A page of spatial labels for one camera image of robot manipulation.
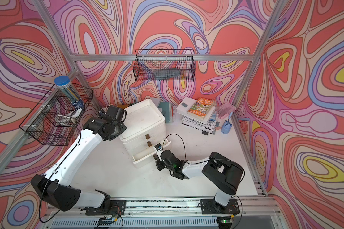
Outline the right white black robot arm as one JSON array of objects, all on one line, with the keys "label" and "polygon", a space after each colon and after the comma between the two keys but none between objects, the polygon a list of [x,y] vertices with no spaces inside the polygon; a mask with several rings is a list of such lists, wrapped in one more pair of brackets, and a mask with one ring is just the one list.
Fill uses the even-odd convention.
[{"label": "right white black robot arm", "polygon": [[220,207],[228,206],[245,176],[245,170],[241,165],[218,152],[212,152],[209,157],[202,160],[188,161],[178,159],[170,150],[159,150],[153,158],[159,171],[167,169],[176,179],[200,176],[208,178],[217,187],[214,202]]}]

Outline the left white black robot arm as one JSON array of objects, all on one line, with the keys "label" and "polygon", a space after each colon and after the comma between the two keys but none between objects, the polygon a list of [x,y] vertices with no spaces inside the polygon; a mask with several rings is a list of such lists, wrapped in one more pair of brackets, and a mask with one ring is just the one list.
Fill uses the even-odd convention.
[{"label": "left white black robot arm", "polygon": [[31,185],[40,198],[60,211],[80,207],[82,210],[107,211],[112,208],[110,195],[100,191],[81,191],[72,180],[90,153],[102,141],[112,141],[127,127],[127,111],[109,106],[107,112],[90,118],[64,155],[44,175],[35,175]]}]

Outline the white bottom drawer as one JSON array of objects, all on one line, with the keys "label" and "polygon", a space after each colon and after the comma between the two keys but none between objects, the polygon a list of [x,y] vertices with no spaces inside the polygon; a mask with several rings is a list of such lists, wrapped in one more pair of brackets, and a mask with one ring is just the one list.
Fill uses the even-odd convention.
[{"label": "white bottom drawer", "polygon": [[[163,145],[163,148],[167,148],[170,145],[170,141],[168,139],[159,141],[158,143],[161,143]],[[154,162],[154,154],[155,154],[155,148],[154,146],[150,146],[147,149],[135,154],[132,156],[133,158],[133,166],[137,169],[147,165],[150,162]]]}]

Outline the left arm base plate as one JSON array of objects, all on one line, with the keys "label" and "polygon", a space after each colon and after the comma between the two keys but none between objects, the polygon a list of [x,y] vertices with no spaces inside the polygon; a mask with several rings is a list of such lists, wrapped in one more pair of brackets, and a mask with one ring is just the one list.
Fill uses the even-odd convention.
[{"label": "left arm base plate", "polygon": [[87,216],[106,216],[106,215],[124,215],[126,210],[126,200],[106,200],[98,208],[86,207],[82,210],[86,211]]}]

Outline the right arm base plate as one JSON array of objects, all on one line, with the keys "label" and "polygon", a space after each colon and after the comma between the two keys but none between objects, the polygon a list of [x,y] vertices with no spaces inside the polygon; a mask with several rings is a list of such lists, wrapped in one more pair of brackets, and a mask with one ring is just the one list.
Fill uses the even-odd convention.
[{"label": "right arm base plate", "polygon": [[236,216],[240,214],[239,203],[236,199],[231,198],[227,206],[221,206],[214,199],[201,199],[198,207],[201,208],[203,215],[208,214],[229,214]]}]

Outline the white drawer cabinet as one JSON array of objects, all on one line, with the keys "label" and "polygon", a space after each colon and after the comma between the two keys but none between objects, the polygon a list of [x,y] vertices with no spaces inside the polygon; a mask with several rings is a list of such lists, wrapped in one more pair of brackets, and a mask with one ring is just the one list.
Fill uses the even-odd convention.
[{"label": "white drawer cabinet", "polygon": [[151,99],[125,108],[127,129],[119,136],[131,157],[152,148],[166,137],[165,117]]}]

